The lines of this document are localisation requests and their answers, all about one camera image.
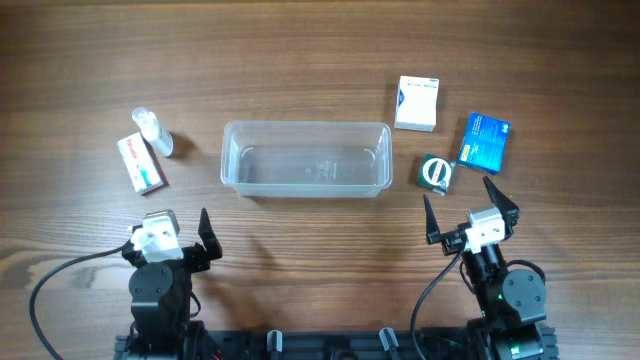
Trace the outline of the blue cardboard box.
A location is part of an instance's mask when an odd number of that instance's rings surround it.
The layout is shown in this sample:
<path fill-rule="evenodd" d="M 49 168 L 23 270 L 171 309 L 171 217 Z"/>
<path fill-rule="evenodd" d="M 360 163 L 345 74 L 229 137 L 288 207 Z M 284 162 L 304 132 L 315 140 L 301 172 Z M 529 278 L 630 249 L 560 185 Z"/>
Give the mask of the blue cardboard box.
<path fill-rule="evenodd" d="M 496 175 L 501 171 L 511 124 L 471 113 L 456 163 Z"/>

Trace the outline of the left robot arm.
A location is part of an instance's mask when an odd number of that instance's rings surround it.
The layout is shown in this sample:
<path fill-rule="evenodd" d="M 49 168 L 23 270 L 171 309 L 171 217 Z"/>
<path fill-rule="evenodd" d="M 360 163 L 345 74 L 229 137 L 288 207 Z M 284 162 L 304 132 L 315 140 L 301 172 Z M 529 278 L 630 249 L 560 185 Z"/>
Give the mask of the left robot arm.
<path fill-rule="evenodd" d="M 180 246 L 179 231 L 171 210 L 149 213 L 131 230 L 121 255 L 135 267 L 128 283 L 134 321 L 129 333 L 116 339 L 116 359 L 223 357 L 204 323 L 194 319 L 198 313 L 191 310 L 199 303 L 192 275 L 209 270 L 210 263 L 223 256 L 221 245 L 206 209 L 200 213 L 199 243 Z"/>

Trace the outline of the white Hansaplast plaster box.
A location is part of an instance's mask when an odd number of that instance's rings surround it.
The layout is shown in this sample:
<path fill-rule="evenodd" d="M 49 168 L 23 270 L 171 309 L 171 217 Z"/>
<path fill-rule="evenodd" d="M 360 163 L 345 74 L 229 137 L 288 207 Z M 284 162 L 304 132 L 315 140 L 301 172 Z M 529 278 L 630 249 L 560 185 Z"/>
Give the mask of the white Hansaplast plaster box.
<path fill-rule="evenodd" d="M 439 80 L 403 75 L 399 79 L 394 127 L 432 132 L 436 126 Z"/>

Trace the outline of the white Panadol medicine box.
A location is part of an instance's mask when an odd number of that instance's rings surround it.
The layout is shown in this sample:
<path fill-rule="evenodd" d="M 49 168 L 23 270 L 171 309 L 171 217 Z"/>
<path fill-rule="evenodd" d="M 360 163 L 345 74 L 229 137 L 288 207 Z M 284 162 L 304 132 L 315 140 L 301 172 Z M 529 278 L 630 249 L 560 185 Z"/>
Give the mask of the white Panadol medicine box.
<path fill-rule="evenodd" d="M 136 193 L 144 195 L 164 185 L 158 168 L 140 133 L 117 142 Z"/>

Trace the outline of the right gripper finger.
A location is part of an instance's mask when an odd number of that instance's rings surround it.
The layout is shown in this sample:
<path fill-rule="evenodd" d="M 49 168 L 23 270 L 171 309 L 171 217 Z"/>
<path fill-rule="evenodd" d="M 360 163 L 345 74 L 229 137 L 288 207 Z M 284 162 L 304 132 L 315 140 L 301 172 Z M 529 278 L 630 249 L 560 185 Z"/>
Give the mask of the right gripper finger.
<path fill-rule="evenodd" d="M 519 220 L 519 207 L 509 197 L 504 195 L 488 176 L 483 177 L 483 183 L 491 202 L 499 210 L 504 220 L 505 234 L 512 235 L 513 227 L 517 225 Z"/>
<path fill-rule="evenodd" d="M 440 228 L 438 226 L 429 198 L 426 194 L 423 195 L 423 201 L 426 214 L 426 241 L 428 243 L 440 243 Z"/>

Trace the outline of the small clear sanitizer bottle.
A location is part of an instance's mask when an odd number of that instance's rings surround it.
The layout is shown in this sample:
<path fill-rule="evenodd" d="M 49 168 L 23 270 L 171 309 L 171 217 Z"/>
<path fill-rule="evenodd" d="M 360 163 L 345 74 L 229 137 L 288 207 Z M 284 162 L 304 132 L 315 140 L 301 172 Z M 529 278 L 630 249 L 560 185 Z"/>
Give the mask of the small clear sanitizer bottle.
<path fill-rule="evenodd" d="M 132 112 L 132 119 L 140 128 L 142 137 L 162 156 L 169 157 L 174 150 L 174 141 L 168 130 L 159 122 L 156 115 L 145 107 Z"/>

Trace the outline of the dark green round-label box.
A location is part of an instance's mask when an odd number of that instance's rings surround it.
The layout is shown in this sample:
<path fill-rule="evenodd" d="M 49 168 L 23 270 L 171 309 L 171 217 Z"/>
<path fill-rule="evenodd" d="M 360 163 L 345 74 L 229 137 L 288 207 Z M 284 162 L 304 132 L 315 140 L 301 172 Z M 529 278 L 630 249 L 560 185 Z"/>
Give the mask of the dark green round-label box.
<path fill-rule="evenodd" d="M 441 196 L 448 193 L 456 164 L 443 157 L 426 153 L 419 167 L 417 185 Z"/>

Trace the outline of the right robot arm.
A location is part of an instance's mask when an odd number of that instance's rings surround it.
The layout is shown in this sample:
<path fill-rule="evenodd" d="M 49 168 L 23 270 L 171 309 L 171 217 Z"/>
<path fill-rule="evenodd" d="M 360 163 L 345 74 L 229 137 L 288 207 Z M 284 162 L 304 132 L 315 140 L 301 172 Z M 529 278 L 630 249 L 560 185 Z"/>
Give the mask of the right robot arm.
<path fill-rule="evenodd" d="M 424 200 L 427 243 L 440 244 L 454 259 L 427 286 L 412 312 L 410 330 L 418 355 L 424 359 L 416 335 L 421 305 L 434 287 L 460 262 L 465 283 L 475 295 L 482 316 L 462 331 L 461 359 L 555 359 L 554 330 L 546 319 L 546 276 L 526 260 L 507 262 L 499 244 L 513 235 L 519 207 L 487 177 L 483 179 L 491 204 L 467 212 L 467 221 L 450 232 L 440 231 L 428 199 Z"/>

